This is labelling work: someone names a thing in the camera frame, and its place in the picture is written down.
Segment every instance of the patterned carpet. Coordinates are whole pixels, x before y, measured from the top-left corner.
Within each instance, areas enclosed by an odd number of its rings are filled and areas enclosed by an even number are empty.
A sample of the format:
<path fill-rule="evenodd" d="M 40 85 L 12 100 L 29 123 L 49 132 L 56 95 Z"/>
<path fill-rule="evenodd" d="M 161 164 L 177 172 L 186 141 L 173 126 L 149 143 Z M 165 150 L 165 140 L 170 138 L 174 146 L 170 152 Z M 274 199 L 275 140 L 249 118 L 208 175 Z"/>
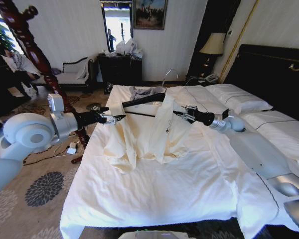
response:
<path fill-rule="evenodd" d="M 39 87 L 39 96 L 14 109 L 2 120 L 24 112 L 48 116 L 47 90 Z M 86 111 L 87 105 L 106 104 L 108 96 L 103 90 L 93 94 L 82 94 L 80 91 L 67 92 L 71 104 L 78 112 Z M 95 125 L 87 127 L 91 134 Z M 61 239 L 59 221 L 62 206 L 79 164 L 70 161 L 83 154 L 79 145 L 75 155 L 67 155 L 65 149 L 70 142 L 78 142 L 73 135 L 62 145 L 55 145 L 44 152 L 29 155 L 24 160 L 21 173 L 0 192 L 0 239 Z M 207 220 L 197 223 L 176 224 L 146 228 L 85 228 L 81 239 L 117 239 L 125 232 L 136 230 L 166 230 L 186 232 L 197 239 L 242 239 L 236 218 L 227 221 Z M 264 228 L 258 239 L 272 238 Z"/>

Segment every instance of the painting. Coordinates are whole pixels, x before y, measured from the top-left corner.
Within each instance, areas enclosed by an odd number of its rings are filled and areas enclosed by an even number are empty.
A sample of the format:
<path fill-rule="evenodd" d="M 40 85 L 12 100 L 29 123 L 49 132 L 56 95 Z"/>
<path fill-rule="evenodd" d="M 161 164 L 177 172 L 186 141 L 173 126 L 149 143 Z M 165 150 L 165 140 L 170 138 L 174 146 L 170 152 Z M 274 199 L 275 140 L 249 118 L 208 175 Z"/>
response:
<path fill-rule="evenodd" d="M 167 0 L 134 0 L 134 29 L 164 30 Z"/>

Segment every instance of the carved wooden bed post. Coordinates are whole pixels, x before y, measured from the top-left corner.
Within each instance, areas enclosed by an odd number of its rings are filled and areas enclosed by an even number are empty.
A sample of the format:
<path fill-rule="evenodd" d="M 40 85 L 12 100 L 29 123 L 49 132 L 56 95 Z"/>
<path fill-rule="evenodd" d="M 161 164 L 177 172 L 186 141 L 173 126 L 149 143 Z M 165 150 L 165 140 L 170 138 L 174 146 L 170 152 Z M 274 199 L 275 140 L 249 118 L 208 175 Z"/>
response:
<path fill-rule="evenodd" d="M 17 38 L 22 41 L 25 46 L 27 56 L 36 66 L 36 68 L 44 76 L 44 80 L 49 85 L 54 93 L 62 96 L 65 112 L 75 112 L 75 109 L 70 105 L 66 93 L 60 88 L 56 77 L 52 74 L 51 66 L 41 49 L 34 42 L 34 37 L 29 31 L 29 24 L 26 22 L 38 14 L 38 10 L 34 6 L 30 6 L 23 13 L 20 13 L 12 0 L 0 0 L 0 13 L 5 23 L 14 31 Z M 86 147 L 89 136 L 84 128 L 77 130 L 84 148 Z"/>

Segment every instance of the white pillow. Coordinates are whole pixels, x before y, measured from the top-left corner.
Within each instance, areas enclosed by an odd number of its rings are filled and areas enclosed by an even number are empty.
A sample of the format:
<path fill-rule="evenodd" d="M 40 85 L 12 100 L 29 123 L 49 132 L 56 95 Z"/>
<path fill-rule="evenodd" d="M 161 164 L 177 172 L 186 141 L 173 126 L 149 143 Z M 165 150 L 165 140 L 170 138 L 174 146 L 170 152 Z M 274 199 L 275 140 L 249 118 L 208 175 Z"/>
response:
<path fill-rule="evenodd" d="M 244 112 L 270 110 L 273 107 L 266 101 L 254 96 L 234 85 L 217 84 L 205 87 L 217 99 L 236 114 Z"/>
<path fill-rule="evenodd" d="M 289 168 L 299 176 L 299 121 L 278 111 L 241 117 L 290 159 Z"/>
<path fill-rule="evenodd" d="M 86 76 L 86 65 L 84 64 L 80 70 L 78 71 L 78 73 L 76 73 L 75 79 L 78 80 L 80 78 L 84 78 Z"/>

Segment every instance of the black headboard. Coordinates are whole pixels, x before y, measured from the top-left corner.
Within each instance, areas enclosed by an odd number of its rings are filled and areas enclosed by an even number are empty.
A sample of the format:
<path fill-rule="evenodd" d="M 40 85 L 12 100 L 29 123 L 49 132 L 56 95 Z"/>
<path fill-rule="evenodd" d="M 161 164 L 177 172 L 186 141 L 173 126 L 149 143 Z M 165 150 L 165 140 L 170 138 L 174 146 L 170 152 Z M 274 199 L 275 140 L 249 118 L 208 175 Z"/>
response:
<path fill-rule="evenodd" d="M 299 120 L 299 49 L 243 44 L 224 83 Z"/>

